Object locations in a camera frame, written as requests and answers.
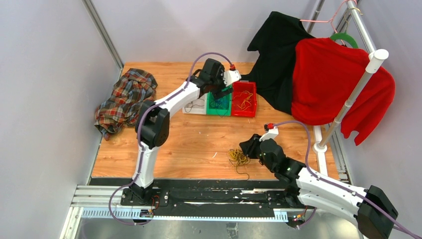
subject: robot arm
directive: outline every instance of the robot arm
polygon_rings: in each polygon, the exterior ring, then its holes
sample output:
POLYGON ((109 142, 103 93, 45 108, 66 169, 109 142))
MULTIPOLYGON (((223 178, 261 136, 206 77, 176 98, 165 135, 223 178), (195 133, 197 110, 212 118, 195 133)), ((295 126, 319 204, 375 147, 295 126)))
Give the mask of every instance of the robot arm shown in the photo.
MULTIPOLYGON (((203 94, 212 92, 222 94, 222 90, 233 82, 240 80, 240 74, 235 69, 224 71, 218 61, 208 59, 198 77, 195 74, 191 81, 184 82, 181 87, 168 96, 155 102, 145 101, 140 109, 144 115, 155 104, 165 102, 149 111, 145 122, 136 124, 136 131, 141 127, 141 142, 139 146, 134 183, 131 190, 144 203, 152 194, 154 166, 157 153, 169 135, 170 118, 189 102, 200 98, 203 94)), ((344 218, 354 224, 368 238, 388 238, 393 223, 378 210, 367 204, 356 195, 375 202, 376 205, 396 219, 398 213, 384 192, 371 186, 368 189, 344 184, 307 168, 305 164, 287 157, 274 138, 278 135, 276 127, 265 126, 266 133, 262 136, 254 134, 249 141, 240 143, 243 153, 250 158, 257 158, 274 176, 288 187, 284 201, 308 205, 344 218)))
POLYGON ((141 118, 139 117, 135 127, 136 132, 138 127, 141 127, 141 145, 138 147, 138 159, 131 189, 141 200, 148 202, 151 198, 155 161, 158 150, 169 136, 170 118, 186 104, 206 93, 211 92, 220 97, 229 94, 227 90, 224 92, 222 90, 240 78, 240 73, 236 69, 224 71, 224 66, 220 62, 207 59, 199 75, 191 76, 190 82, 184 82, 164 98, 154 102, 145 101, 142 104, 140 116, 153 105, 165 102, 151 110, 142 125, 139 125, 141 118))
POLYGON ((371 200, 396 219, 398 212, 381 189, 345 184, 307 168, 304 163, 287 157, 282 147, 275 142, 277 127, 268 128, 266 125, 265 129, 265 134, 254 134, 250 140, 240 143, 240 147, 246 156, 259 159, 261 165, 265 165, 278 180, 288 185, 286 194, 280 194, 280 197, 344 218, 370 239, 389 237, 394 224, 357 196, 360 194, 371 200))

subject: red bin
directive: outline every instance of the red bin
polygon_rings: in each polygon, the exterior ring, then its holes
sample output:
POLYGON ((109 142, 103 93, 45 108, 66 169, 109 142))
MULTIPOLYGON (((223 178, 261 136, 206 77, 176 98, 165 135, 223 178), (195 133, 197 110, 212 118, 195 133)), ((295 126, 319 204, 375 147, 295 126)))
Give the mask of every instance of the red bin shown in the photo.
POLYGON ((232 84, 233 94, 231 115, 255 117, 256 114, 256 85, 255 82, 236 81, 232 84))

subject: clothes hanger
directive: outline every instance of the clothes hanger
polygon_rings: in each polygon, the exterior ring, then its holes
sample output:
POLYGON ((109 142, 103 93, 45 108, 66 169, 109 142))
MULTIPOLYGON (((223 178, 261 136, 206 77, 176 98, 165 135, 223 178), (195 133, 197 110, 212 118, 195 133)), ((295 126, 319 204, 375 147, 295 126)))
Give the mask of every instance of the clothes hanger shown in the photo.
POLYGON ((306 22, 319 22, 319 23, 330 23, 331 24, 331 27, 332 27, 332 29, 334 30, 334 32, 335 33, 338 33, 337 32, 337 30, 335 29, 335 27, 334 27, 334 24, 332 23, 333 22, 333 20, 334 20, 334 18, 335 18, 335 16, 337 16, 337 13, 340 11, 340 9, 341 9, 341 6, 343 6, 343 4, 345 3, 345 2, 347 2, 348 0, 344 0, 341 4, 340 4, 340 6, 338 7, 338 9, 337 9, 337 11, 335 11, 335 13, 334 13, 334 15, 332 16, 332 18, 330 18, 328 21, 317 21, 317 20, 306 20, 306 19, 301 19, 300 21, 306 21, 306 22))
MULTIPOLYGON (((354 7, 352 9, 358 10, 359 13, 361 15, 363 15, 363 13, 357 7, 354 7)), ((352 36, 350 36, 349 34, 347 34, 347 29, 349 28, 349 21, 346 19, 346 15, 343 15, 343 18, 344 18, 344 20, 346 21, 346 24, 347 24, 346 25, 346 30, 344 32, 337 32, 337 33, 333 34, 330 37, 330 39, 333 40, 333 41, 336 41, 336 40, 344 40, 345 42, 349 43, 350 46, 352 46, 353 48, 359 48, 359 46, 357 45, 357 42, 355 41, 355 39, 353 39, 352 36)))

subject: white wall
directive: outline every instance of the white wall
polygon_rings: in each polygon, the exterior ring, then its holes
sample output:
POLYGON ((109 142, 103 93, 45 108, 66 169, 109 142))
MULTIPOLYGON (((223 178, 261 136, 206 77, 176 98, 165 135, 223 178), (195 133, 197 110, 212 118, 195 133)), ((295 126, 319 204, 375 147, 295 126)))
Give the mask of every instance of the white wall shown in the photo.
POLYGON ((0 3, 1 238, 58 238, 118 69, 82 1, 0 3))
MULTIPOLYGON (((209 51, 253 62, 246 48, 271 11, 310 19, 317 0, 93 0, 123 62, 193 61, 209 51)), ((319 19, 332 17, 342 0, 326 0, 319 19)), ((328 37, 329 24, 313 34, 328 37)))
MULTIPOLYGON (((344 141, 349 171, 356 185, 382 188, 399 211, 398 221, 422 235, 422 2, 362 0, 359 8, 376 47, 390 52, 384 67, 395 78, 396 95, 360 146, 352 138, 344 141)), ((354 23, 348 32, 360 39, 354 23)), ((410 237, 394 232, 391 238, 410 237)))

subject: wooden floor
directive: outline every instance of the wooden floor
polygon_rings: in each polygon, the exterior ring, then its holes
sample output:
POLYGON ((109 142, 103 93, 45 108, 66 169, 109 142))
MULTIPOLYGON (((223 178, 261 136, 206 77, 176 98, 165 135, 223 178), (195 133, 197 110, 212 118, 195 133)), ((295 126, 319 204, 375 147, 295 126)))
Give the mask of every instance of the wooden floor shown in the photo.
MULTIPOLYGON (((153 74, 158 82, 156 99, 166 96, 178 88, 187 78, 191 63, 126 63, 123 72, 129 68, 139 68, 153 74)), ((198 63, 195 69, 201 68, 198 63)), ((253 63, 236 63, 241 74, 250 72, 253 63)), ((227 152, 237 148, 239 143, 250 139, 254 133, 263 134, 263 125, 269 122, 293 120, 288 114, 273 109, 258 96, 255 118, 219 117, 183 114, 177 112, 170 120, 170 136, 161 147, 155 164, 156 178, 207 178, 246 179, 239 175, 228 161, 227 152)), ((285 154, 304 162, 307 149, 307 135, 299 124, 279 127, 276 141, 285 154)), ((93 177, 131 177, 135 171, 138 146, 134 128, 125 128, 109 141, 102 140, 93 177)), ((310 152, 310 166, 318 169, 316 155, 310 152)), ((338 179, 331 148, 326 153, 328 175, 338 179)), ((267 168, 257 160, 239 167, 239 172, 247 172, 250 179, 275 179, 267 168)))

